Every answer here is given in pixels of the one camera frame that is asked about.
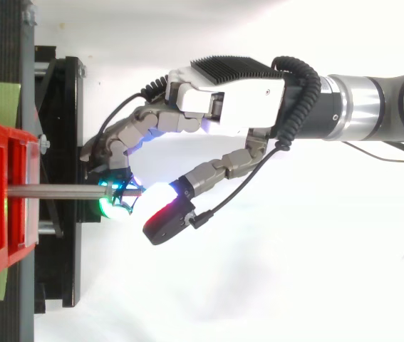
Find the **metal rod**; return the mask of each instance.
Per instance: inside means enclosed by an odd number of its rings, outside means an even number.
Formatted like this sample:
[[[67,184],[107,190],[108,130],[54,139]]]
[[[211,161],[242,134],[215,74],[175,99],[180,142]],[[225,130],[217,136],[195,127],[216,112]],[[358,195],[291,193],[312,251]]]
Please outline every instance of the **metal rod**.
[[[39,235],[56,235],[56,229],[51,221],[40,221],[38,223]]]
[[[49,63],[35,62],[33,67],[34,75],[38,77],[44,77],[46,71],[48,70],[48,65]]]
[[[9,185],[9,197],[25,197],[55,200],[99,200],[111,195],[108,187],[101,185],[75,185],[75,184],[26,184]],[[123,196],[137,197],[142,190],[126,189]]]

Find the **black metal frame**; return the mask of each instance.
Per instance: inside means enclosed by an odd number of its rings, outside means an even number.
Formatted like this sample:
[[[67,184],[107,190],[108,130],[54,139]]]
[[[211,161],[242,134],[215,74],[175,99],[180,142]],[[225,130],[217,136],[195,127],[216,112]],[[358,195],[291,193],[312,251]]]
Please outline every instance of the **black metal frame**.
[[[36,51],[45,48],[37,46]],[[48,56],[51,54],[36,54],[36,61],[48,63],[46,75],[36,76],[38,116],[51,142],[51,148],[42,155],[41,181],[86,184],[86,171],[79,160],[83,142],[83,64],[76,57],[40,59]],[[51,220],[56,234],[41,235],[36,247],[37,314],[45,312],[46,299],[62,299],[63,307],[74,307],[80,300],[81,222],[100,221],[100,216],[87,209],[88,205],[87,201],[76,200],[41,201],[40,219]]]

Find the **coiled black cable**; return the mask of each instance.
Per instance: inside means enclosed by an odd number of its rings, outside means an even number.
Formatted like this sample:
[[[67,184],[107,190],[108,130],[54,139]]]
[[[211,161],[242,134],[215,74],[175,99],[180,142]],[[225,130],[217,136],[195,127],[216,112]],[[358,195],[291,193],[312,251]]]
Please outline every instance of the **coiled black cable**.
[[[304,124],[304,121],[308,117],[309,113],[312,111],[314,105],[316,104],[320,94],[321,94],[321,79],[319,78],[317,72],[310,67],[308,64],[300,61],[294,57],[276,57],[271,65],[273,69],[280,72],[287,72],[294,74],[297,78],[304,81],[304,87],[301,91],[300,98],[290,116],[284,121],[281,129],[278,131],[278,141],[275,144],[275,148],[268,153],[262,159],[259,164],[252,170],[249,176],[243,181],[243,183],[238,186],[238,188],[233,191],[226,199],[219,203],[214,209],[207,210],[196,217],[189,220],[190,224],[195,228],[201,227],[203,224],[208,222],[216,212],[221,210],[227,203],[229,203],[235,196],[239,194],[241,190],[246,187],[246,185],[251,181],[256,173],[261,169],[262,166],[278,151],[289,151],[292,142],[294,141],[296,135],[300,131]]]
[[[144,87],[140,94],[146,99],[147,102],[151,102],[159,95],[162,95],[167,89],[168,75],[161,78],[157,78],[156,81],[151,82],[146,87]]]
[[[292,73],[304,81],[299,101],[287,120],[284,121],[277,135],[276,147],[283,151],[289,151],[292,142],[321,94],[321,79],[312,67],[294,57],[276,57],[271,67],[277,71]]]
[[[93,146],[90,150],[90,163],[91,166],[93,164],[93,158],[94,158],[94,152],[95,149],[97,148],[100,138],[102,137],[103,131],[107,128],[108,123],[118,114],[121,109],[125,107],[130,101],[132,101],[135,98],[144,98],[147,102],[151,102],[154,100],[156,97],[162,95],[166,89],[167,89],[167,80],[168,80],[168,75],[165,75],[161,78],[157,78],[154,82],[151,82],[150,84],[146,85],[139,93],[136,93],[126,100],[124,100],[103,122],[102,126],[100,127],[100,130],[98,131],[97,135],[94,138]]]

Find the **silver metal cylinder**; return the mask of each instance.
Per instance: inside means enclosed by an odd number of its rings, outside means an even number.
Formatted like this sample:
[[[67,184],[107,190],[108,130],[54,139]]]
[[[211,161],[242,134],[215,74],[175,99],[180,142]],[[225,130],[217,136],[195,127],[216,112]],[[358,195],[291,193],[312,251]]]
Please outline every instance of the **silver metal cylinder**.
[[[39,235],[56,235],[56,230],[54,229],[52,221],[40,221],[38,223],[38,234]]]
[[[123,196],[137,197],[142,190],[125,190]],[[27,184],[9,185],[9,197],[25,197],[55,200],[98,200],[111,196],[109,187],[100,185],[75,185],[75,184]]]
[[[33,74],[38,77],[44,77],[49,65],[50,63],[35,62],[33,66]]]
[[[380,116],[380,96],[366,77],[330,75],[340,90],[343,109],[338,123],[325,140],[363,140],[375,129]]]

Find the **black heat sink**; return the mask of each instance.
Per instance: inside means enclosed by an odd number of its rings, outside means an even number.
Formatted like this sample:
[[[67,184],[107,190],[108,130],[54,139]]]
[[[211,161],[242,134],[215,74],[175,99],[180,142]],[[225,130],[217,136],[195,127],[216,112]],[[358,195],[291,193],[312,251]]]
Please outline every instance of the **black heat sink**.
[[[192,61],[191,66],[216,85],[243,78],[282,78],[282,73],[250,57],[206,57]]]

